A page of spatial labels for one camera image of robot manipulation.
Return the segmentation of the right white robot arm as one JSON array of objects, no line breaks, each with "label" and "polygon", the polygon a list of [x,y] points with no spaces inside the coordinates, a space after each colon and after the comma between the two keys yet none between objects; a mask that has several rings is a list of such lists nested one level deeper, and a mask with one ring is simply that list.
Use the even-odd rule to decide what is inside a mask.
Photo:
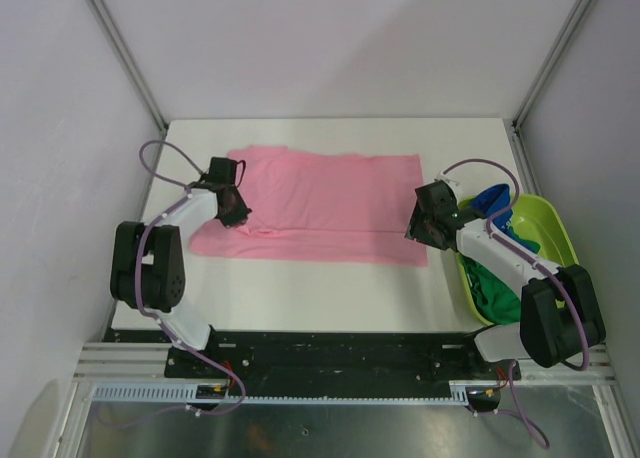
[{"label": "right white robot arm", "polygon": [[545,259],[499,227],[499,220],[511,216],[512,196],[504,194],[493,206],[461,206],[449,180],[424,185],[415,196],[407,238],[473,260],[518,299],[516,322],[494,321],[461,354],[469,377],[484,379],[507,359],[530,358],[550,368],[587,356],[604,342],[606,328],[589,272],[576,263]]}]

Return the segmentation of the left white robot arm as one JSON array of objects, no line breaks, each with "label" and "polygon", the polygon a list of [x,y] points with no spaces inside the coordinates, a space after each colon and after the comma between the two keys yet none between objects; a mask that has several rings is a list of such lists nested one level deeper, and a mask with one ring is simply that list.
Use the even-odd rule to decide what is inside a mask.
[{"label": "left white robot arm", "polygon": [[111,296],[152,319],[175,347],[189,350],[185,363],[202,378],[219,370],[221,354],[208,345],[212,326],[185,298],[184,253],[211,220],[225,228],[246,223],[251,209],[239,192],[245,171],[244,160],[213,157],[176,203],[147,223],[124,221],[115,232]]}]

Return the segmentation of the pink t shirt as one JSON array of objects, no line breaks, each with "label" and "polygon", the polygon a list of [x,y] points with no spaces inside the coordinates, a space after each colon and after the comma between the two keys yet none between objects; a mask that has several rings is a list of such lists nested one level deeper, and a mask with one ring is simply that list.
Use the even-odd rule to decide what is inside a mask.
[{"label": "pink t shirt", "polygon": [[286,146],[229,152],[247,165],[239,187],[245,224],[204,224],[193,253],[221,258],[425,267],[424,246],[406,239],[419,155],[323,155]]}]

